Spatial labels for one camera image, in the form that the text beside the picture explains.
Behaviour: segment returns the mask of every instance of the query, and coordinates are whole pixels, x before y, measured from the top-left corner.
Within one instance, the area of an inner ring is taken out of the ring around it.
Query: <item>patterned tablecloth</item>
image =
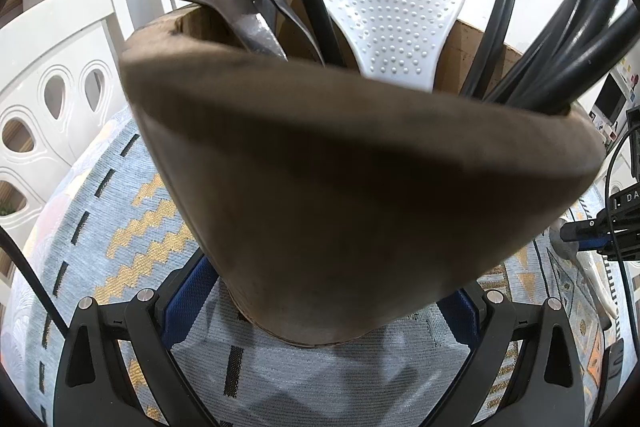
[[[602,208],[591,188],[566,213],[585,219]],[[111,120],[75,163],[38,219],[24,248],[67,322],[77,302],[129,300],[157,287],[197,244],[169,197],[128,110]],[[635,364],[618,267],[601,261],[621,315],[603,332],[575,266],[560,259],[546,233],[480,278],[517,302],[549,296],[568,312],[582,366],[586,420],[597,396],[602,354],[625,337],[626,379]],[[38,415],[51,422],[63,339],[20,274],[4,316],[0,356]],[[478,420],[495,412],[518,356],[508,350]],[[121,343],[146,413],[162,420],[129,343]],[[468,356],[437,305],[363,338],[327,349],[287,346],[246,322],[223,282],[207,298],[187,339],[172,349],[192,386],[224,427],[415,427],[428,415]]]

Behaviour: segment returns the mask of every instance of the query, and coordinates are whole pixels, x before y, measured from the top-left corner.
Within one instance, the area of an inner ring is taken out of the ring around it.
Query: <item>white chair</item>
[[[0,29],[0,182],[26,200],[0,225],[19,247],[70,166],[126,105],[117,57],[131,33],[126,0],[44,0]]]
[[[154,19],[190,4],[183,0],[149,0]]]

